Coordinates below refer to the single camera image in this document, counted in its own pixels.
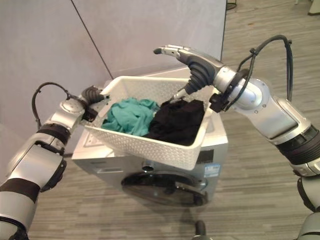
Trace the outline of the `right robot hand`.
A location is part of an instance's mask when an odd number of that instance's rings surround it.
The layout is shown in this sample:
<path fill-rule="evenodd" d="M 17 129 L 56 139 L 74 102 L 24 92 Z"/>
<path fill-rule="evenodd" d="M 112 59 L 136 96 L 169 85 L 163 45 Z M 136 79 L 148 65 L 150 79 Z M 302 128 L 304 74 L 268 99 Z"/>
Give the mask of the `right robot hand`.
<path fill-rule="evenodd" d="M 171 102 L 212 86 L 218 72 L 224 67 L 215 57 L 186 46 L 168 44 L 154 49 L 153 53 L 172 56 L 189 68 L 188 82 L 170 98 Z"/>

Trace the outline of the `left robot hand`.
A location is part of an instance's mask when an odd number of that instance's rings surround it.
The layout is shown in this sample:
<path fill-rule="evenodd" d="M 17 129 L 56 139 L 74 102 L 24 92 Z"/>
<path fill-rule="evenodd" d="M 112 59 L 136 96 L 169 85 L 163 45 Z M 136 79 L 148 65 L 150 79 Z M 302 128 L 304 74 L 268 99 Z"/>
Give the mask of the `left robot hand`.
<path fill-rule="evenodd" d="M 108 100 L 110 98 L 108 94 L 102 94 L 102 89 L 97 88 L 94 85 L 83 90 L 81 93 L 81 97 L 84 99 L 88 106 L 104 100 Z"/>

